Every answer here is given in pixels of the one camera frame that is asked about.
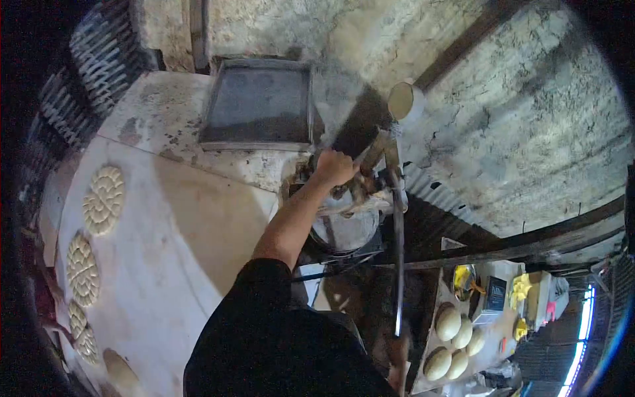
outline dough ball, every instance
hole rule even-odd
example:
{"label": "dough ball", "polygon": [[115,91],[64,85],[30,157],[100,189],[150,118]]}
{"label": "dough ball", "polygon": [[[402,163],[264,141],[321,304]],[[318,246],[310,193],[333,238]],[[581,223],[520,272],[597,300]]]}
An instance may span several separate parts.
{"label": "dough ball", "polygon": [[461,318],[461,327],[452,338],[452,345],[457,349],[463,349],[470,343],[470,339],[472,339],[472,322],[469,318],[463,317]]}
{"label": "dough ball", "polygon": [[448,369],[448,372],[445,374],[445,376],[450,380],[456,379],[460,377],[462,373],[465,372],[466,368],[467,368],[467,354],[463,353],[462,351],[458,351],[452,357],[452,364],[450,364],[450,368]]}
{"label": "dough ball", "polygon": [[104,350],[104,363],[108,376],[115,386],[131,389],[139,383],[137,375],[115,350]]}
{"label": "dough ball", "polygon": [[103,167],[93,175],[83,205],[86,228],[92,235],[101,236],[112,230],[121,214],[124,196],[119,168]]}
{"label": "dough ball", "polygon": [[429,381],[434,382],[446,374],[452,364],[452,354],[447,350],[439,350],[430,357],[428,364],[424,368],[424,375]]}
{"label": "dough ball", "polygon": [[485,345],[485,331],[482,328],[477,328],[472,332],[472,339],[467,344],[465,351],[468,356],[474,356],[480,352]]}
{"label": "dough ball", "polygon": [[437,319],[436,331],[443,342],[454,338],[461,327],[461,314],[454,307],[445,309]]}

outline concrete wall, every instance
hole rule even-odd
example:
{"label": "concrete wall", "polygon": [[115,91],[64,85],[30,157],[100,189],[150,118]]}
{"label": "concrete wall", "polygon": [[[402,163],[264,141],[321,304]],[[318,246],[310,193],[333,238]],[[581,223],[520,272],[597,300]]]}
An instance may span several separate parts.
{"label": "concrete wall", "polygon": [[428,93],[406,157],[499,236],[538,229],[624,192],[632,126],[572,14],[534,4]]}
{"label": "concrete wall", "polygon": [[484,0],[216,0],[208,54],[285,55],[340,63],[382,96],[416,79],[482,12]]}

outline raw bread dough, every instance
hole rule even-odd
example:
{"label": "raw bread dough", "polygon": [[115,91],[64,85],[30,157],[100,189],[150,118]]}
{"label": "raw bread dough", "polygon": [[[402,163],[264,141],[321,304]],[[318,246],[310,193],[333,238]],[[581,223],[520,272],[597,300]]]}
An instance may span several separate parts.
{"label": "raw bread dough", "polygon": [[439,350],[428,361],[428,364],[424,368],[424,375],[429,381],[434,382],[445,375],[448,369],[450,369],[451,364],[452,354],[450,354],[449,350]]}
{"label": "raw bread dough", "polygon": [[461,314],[454,307],[445,309],[437,319],[437,335],[443,342],[454,338],[460,327]]}
{"label": "raw bread dough", "polygon": [[84,331],[79,334],[77,338],[77,352],[84,360],[91,364],[95,364],[98,361],[97,356],[97,342],[93,335],[93,329],[87,326]]}
{"label": "raw bread dough", "polygon": [[112,230],[121,214],[124,196],[119,168],[103,167],[93,175],[83,205],[86,228],[91,234],[101,236]]}
{"label": "raw bread dough", "polygon": [[74,300],[69,303],[69,317],[70,334],[73,335],[75,339],[77,339],[79,337],[79,334],[84,330],[84,328],[86,328],[88,320],[86,319],[84,311]]}
{"label": "raw bread dough", "polygon": [[472,322],[469,318],[463,317],[461,318],[461,328],[458,329],[456,336],[452,338],[452,345],[457,349],[463,349],[470,343],[470,339],[472,339]]}
{"label": "raw bread dough", "polygon": [[388,96],[388,111],[395,120],[401,120],[408,115],[412,109],[414,95],[412,87],[408,83],[397,83],[391,89]]}
{"label": "raw bread dough", "polygon": [[472,339],[470,339],[470,343],[467,344],[465,351],[468,356],[474,356],[476,353],[481,351],[484,345],[485,331],[482,328],[476,328],[472,332]]}
{"label": "raw bread dough", "polygon": [[86,361],[95,364],[98,358],[97,343],[95,342],[93,330],[88,326],[88,320],[86,319],[84,311],[73,300],[69,304],[69,316],[70,333],[77,339],[77,352]]}
{"label": "raw bread dough", "polygon": [[131,389],[139,384],[137,375],[115,350],[104,350],[104,363],[110,380],[115,386]]}
{"label": "raw bread dough", "polygon": [[75,301],[81,306],[90,306],[99,294],[99,272],[93,250],[88,240],[77,232],[69,244],[66,277]]}
{"label": "raw bread dough", "polygon": [[465,372],[467,368],[467,354],[462,351],[457,351],[452,357],[452,364],[450,364],[450,368],[445,376],[450,379],[456,379],[461,376],[462,373]]}

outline patterned dough round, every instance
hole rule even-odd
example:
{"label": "patterned dough round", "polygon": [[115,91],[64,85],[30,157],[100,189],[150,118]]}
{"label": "patterned dough round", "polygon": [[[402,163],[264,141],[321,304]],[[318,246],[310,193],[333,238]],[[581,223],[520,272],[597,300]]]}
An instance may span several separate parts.
{"label": "patterned dough round", "polygon": [[69,303],[69,317],[70,334],[73,335],[75,339],[77,339],[79,337],[79,334],[81,334],[84,328],[86,328],[88,320],[86,319],[84,311],[74,300]]}
{"label": "patterned dough round", "polygon": [[99,360],[99,355],[97,354],[97,342],[95,340],[95,336],[93,335],[92,328],[84,328],[84,332],[82,332],[77,338],[76,350],[79,355],[84,358],[84,360],[91,364],[95,364]]}
{"label": "patterned dough round", "polygon": [[92,305],[99,294],[99,272],[90,244],[79,232],[70,242],[67,260],[66,277],[75,301],[84,307]]}
{"label": "patterned dough round", "polygon": [[123,175],[116,167],[103,167],[90,181],[84,197],[84,219],[91,234],[101,236],[117,223],[125,196]]}
{"label": "patterned dough round", "polygon": [[71,301],[69,304],[70,333],[77,339],[76,350],[84,360],[95,364],[98,360],[97,342],[93,330],[88,326],[84,311]]}

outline hand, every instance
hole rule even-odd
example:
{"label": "hand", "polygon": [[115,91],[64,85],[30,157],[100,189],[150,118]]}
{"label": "hand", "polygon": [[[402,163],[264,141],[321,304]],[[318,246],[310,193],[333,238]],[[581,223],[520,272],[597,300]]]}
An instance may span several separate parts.
{"label": "hand", "polygon": [[352,158],[342,152],[326,149],[317,159],[317,170],[314,175],[331,188],[344,185],[357,171],[359,165],[354,164]]}

